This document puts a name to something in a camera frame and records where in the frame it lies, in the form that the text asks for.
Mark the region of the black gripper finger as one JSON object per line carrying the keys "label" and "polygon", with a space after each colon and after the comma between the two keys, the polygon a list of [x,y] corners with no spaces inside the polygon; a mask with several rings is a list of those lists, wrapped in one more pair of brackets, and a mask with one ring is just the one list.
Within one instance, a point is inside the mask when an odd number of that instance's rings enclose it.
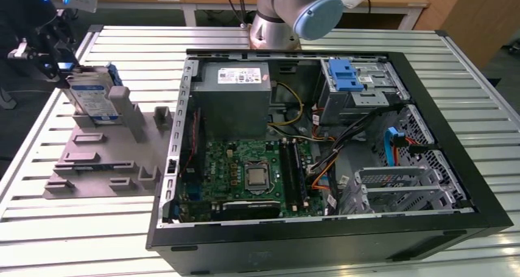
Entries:
{"label": "black gripper finger", "polygon": [[52,21],[52,49],[55,62],[60,64],[76,64],[75,54],[76,36],[72,29],[71,10],[57,10],[56,17]]}
{"label": "black gripper finger", "polygon": [[37,51],[25,38],[8,53],[7,60],[28,77],[49,82],[57,81],[59,68],[55,60],[49,54]]}

